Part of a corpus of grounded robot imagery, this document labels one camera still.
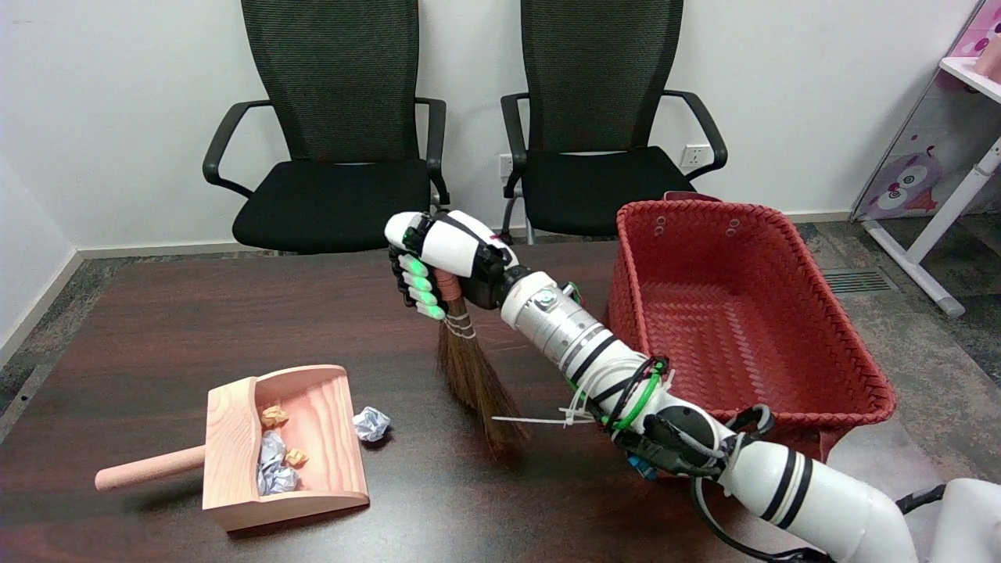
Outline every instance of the gray carpet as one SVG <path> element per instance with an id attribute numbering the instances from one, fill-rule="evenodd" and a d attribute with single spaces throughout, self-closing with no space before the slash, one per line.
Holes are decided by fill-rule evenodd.
<path id="1" fill-rule="evenodd" d="M 884 226 L 904 245 L 926 219 Z M 901 292 L 842 303 L 897 390 L 900 421 L 943 479 L 1001 481 L 1001 228 L 998 217 L 954 225 L 924 265 L 967 308 L 950 321 L 854 223 L 799 225 L 823 268 L 883 267 Z M 541 237 L 540 242 L 568 237 Z M 28 407 L 115 272 L 134 261 L 268 259 L 276 252 L 87 260 L 0 374 L 0 440 Z"/>

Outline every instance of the mesh chair back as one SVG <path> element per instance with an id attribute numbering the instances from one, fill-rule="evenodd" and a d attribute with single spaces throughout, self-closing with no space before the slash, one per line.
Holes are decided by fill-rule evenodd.
<path id="1" fill-rule="evenodd" d="M 682 0 L 522 0 L 529 148 L 646 146 L 682 25 Z"/>
<path id="2" fill-rule="evenodd" d="M 242 0 L 293 159 L 417 158 L 417 0 Z"/>

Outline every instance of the dark wooden table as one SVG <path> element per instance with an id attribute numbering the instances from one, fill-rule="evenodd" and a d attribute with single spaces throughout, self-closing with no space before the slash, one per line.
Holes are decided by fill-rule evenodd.
<path id="1" fill-rule="evenodd" d="M 616 248 L 518 251 L 601 315 Z M 557 370 L 496 312 L 472 314 L 523 413 L 557 416 L 571 397 Z M 436 377 L 435 343 L 384 252 L 123 268 L 0 447 L 0 561 L 744 561 L 684 482 L 643 481 L 593 426 L 536 427 L 497 463 Z M 391 441 L 362 451 L 371 506 L 227 535 L 200 512 L 200 472 L 94 490 L 103 467 L 201 444 L 209 389 L 320 363 L 346 368 L 357 410 L 392 418 Z M 745 539 L 788 548 L 713 505 Z"/>

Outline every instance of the broom handle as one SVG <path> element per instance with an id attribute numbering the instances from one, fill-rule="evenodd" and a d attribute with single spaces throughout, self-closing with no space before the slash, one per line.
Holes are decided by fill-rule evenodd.
<path id="1" fill-rule="evenodd" d="M 198 469 L 203 465 L 205 465 L 205 446 L 201 445 L 180 452 L 102 469 L 94 477 L 94 487 L 98 491 L 130 487 Z"/>
<path id="2" fill-rule="evenodd" d="M 453 302 L 462 299 L 462 289 L 458 287 L 458 277 L 454 273 L 435 267 L 434 279 L 438 284 L 438 291 L 441 292 L 443 301 Z"/>

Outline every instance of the chair armrest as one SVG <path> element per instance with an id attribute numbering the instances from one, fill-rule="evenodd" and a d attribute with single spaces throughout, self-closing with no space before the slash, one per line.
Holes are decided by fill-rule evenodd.
<path id="1" fill-rule="evenodd" d="M 231 189 L 244 197 L 250 197 L 253 194 L 242 185 L 220 177 L 219 162 L 222 160 L 222 153 L 226 151 L 226 145 L 229 144 L 229 139 L 233 136 L 233 131 L 236 130 L 236 125 L 239 124 L 243 114 L 251 107 L 264 105 L 271 105 L 271 102 L 269 100 L 242 101 L 234 103 L 229 108 L 229 111 L 222 118 L 222 122 L 219 123 L 219 127 L 215 130 L 215 136 L 212 137 L 212 142 L 208 145 L 208 152 L 205 153 L 205 160 L 201 163 L 201 173 L 205 176 L 205 181 Z"/>
<path id="2" fill-rule="evenodd" d="M 720 134 L 720 129 L 716 126 L 716 121 L 713 120 L 713 116 L 709 113 L 709 109 L 706 108 L 706 104 L 702 103 L 702 99 L 692 92 L 681 90 L 664 90 L 664 95 L 680 97 L 685 100 L 685 103 L 692 109 L 692 113 L 695 113 L 696 119 L 699 120 L 699 125 L 702 126 L 703 132 L 706 133 L 706 138 L 709 139 L 709 146 L 713 148 L 713 161 L 701 168 L 692 170 L 685 175 L 685 178 L 692 181 L 706 172 L 719 170 L 726 165 L 727 145 L 723 142 L 723 135 Z"/>
<path id="3" fill-rule="evenodd" d="M 504 186 L 504 196 L 509 199 L 515 196 L 515 184 L 525 173 L 525 166 L 529 163 L 529 154 L 525 150 L 525 132 L 522 130 L 522 112 L 518 110 L 518 100 L 524 99 L 529 99 L 529 92 L 509 94 L 500 98 L 504 125 L 508 130 L 508 145 L 511 146 L 511 176 Z"/>
<path id="4" fill-rule="evenodd" d="M 444 116 L 445 103 L 434 98 L 413 98 L 414 103 L 427 105 L 427 177 L 434 183 L 438 192 L 438 203 L 447 205 L 450 202 L 448 188 L 444 185 L 441 175 L 441 153 L 444 152 Z"/>

